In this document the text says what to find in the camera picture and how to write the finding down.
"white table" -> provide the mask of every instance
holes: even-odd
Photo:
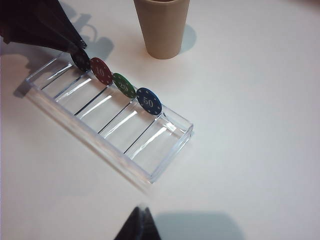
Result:
[[[164,240],[320,239],[319,3],[194,0],[169,60],[146,52],[133,1],[63,7],[90,57],[154,90],[194,135],[143,193],[13,94],[57,52],[2,42],[1,239],[112,240],[139,204]]]

